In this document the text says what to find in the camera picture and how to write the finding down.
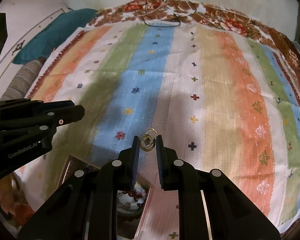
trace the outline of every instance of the orange stripe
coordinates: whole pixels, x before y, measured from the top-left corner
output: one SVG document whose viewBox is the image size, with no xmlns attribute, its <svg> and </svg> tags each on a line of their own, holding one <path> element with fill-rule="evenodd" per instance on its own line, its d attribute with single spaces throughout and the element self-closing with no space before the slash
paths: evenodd
<svg viewBox="0 0 300 240">
<path fill-rule="evenodd" d="M 238 98 L 236 104 L 242 122 L 244 166 L 239 174 L 240 189 L 265 215 L 268 215 L 274 183 L 274 154 L 271 147 L 266 105 L 258 82 L 252 75 L 250 66 L 232 35 L 218 31 L 215 31 L 215 35 L 218 37 L 221 53 L 228 60 L 232 70 L 234 91 Z M 256 133 L 256 128 L 260 125 L 263 125 L 266 131 L 264 138 Z M 270 157 L 266 159 L 267 164 L 259 161 L 259 156 L 264 152 Z M 265 194 L 257 190 L 258 185 L 264 180 L 269 184 L 269 187 L 265 189 Z"/>
<path fill-rule="evenodd" d="M 86 56 L 96 42 L 106 34 L 111 26 L 101 26 L 88 31 L 84 36 L 58 60 L 57 64 L 50 68 L 50 74 L 44 78 L 42 85 L 33 95 L 33 100 L 50 102 L 54 99 L 58 90 L 62 87 L 65 78 L 73 73 L 80 60 Z"/>
</svg>

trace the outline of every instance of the silver rivet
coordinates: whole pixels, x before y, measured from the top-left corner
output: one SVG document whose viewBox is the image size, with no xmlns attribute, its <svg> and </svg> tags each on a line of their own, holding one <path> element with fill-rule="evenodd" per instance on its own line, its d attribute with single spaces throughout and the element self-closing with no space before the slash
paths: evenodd
<svg viewBox="0 0 300 240">
<path fill-rule="evenodd" d="M 176 166 L 182 166 L 183 165 L 183 161 L 182 160 L 175 160 L 173 162 L 173 164 L 176 165 Z"/>
<path fill-rule="evenodd" d="M 39 128 L 40 130 L 47 130 L 48 129 L 48 126 L 46 126 L 46 125 L 43 125 L 43 126 L 40 126 L 40 128 Z"/>
<path fill-rule="evenodd" d="M 77 178 L 80 178 L 84 175 L 84 171 L 82 170 L 78 170 L 74 173 L 74 175 L 77 177 Z"/>
<path fill-rule="evenodd" d="M 122 162 L 119 161 L 119 160 L 114 160 L 114 161 L 112 162 L 112 166 L 114 166 L 114 167 L 119 167 L 121 164 L 122 164 Z"/>
<path fill-rule="evenodd" d="M 221 176 L 221 171 L 219 171 L 219 170 L 213 170 L 212 171 L 212 175 L 215 176 L 215 177 L 220 177 Z"/>
</svg>

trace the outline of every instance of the yellow cross pattern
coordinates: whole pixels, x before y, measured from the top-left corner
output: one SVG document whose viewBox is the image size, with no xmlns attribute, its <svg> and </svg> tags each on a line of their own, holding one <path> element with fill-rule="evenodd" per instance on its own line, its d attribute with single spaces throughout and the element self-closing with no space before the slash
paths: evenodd
<svg viewBox="0 0 300 240">
<path fill-rule="evenodd" d="M 129 114 L 132 114 L 133 113 L 133 109 L 132 108 L 127 108 L 125 111 L 124 111 L 124 114 L 126 115 L 129 115 Z"/>
<path fill-rule="evenodd" d="M 195 122 L 199 121 L 199 119 L 196 118 L 195 116 L 192 116 L 192 117 L 190 118 L 190 120 L 192 121 L 192 123 L 195 123 Z"/>
</svg>

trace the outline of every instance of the blue stripe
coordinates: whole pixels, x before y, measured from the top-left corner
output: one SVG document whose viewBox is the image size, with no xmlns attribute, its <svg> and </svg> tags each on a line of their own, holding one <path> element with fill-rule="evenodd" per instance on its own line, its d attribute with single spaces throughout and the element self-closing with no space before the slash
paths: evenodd
<svg viewBox="0 0 300 240">
<path fill-rule="evenodd" d="M 140 136 L 149 129 L 156 110 L 173 33 L 174 28 L 149 27 L 137 46 L 97 127 L 90 155 L 90 161 L 95 165 L 100 167 L 116 159 L 121 150 L 131 147 L 135 135 Z M 144 74 L 138 73 L 138 70 L 144 70 Z M 132 93 L 133 89 L 139 89 L 139 92 Z M 127 108 L 132 108 L 132 114 L 124 113 Z M 115 138 L 117 132 L 124 132 L 125 138 Z M 139 163 L 142 162 L 144 154 L 140 151 Z"/>
<path fill-rule="evenodd" d="M 297 99 L 295 98 L 294 92 L 293 92 L 288 80 L 285 78 L 284 73 L 282 72 L 280 66 L 278 65 L 272 51 L 267 46 L 263 45 L 262 47 L 266 53 L 266 56 L 270 60 L 272 68 L 276 72 L 278 78 L 280 79 L 280 81 L 283 85 L 284 91 L 289 99 L 289 102 L 291 103 L 291 109 L 293 111 L 294 121 L 295 121 L 295 124 L 297 127 L 298 136 L 299 136 L 299 140 L 300 140 L 300 106 L 297 102 Z M 300 209 L 300 192 L 299 192 L 299 197 L 298 197 L 298 202 L 297 202 L 297 209 L 298 210 Z"/>
</svg>

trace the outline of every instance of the striped blanket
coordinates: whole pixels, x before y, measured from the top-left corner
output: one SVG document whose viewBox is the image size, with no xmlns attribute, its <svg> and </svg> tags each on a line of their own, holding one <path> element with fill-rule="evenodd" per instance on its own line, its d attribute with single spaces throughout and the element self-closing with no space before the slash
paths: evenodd
<svg viewBox="0 0 300 240">
<path fill-rule="evenodd" d="M 196 169 L 221 169 L 284 232 L 300 217 L 294 71 L 279 51 L 235 32 L 155 24 L 79 28 L 51 54 L 28 96 L 69 99 L 86 115 L 60 127 L 53 150 L 28 168 L 32 198 L 52 194 L 69 155 L 101 167 L 154 128 Z M 161 190 L 155 150 L 140 152 L 138 173 L 152 188 L 138 237 L 170 239 L 178 193 Z"/>
</svg>

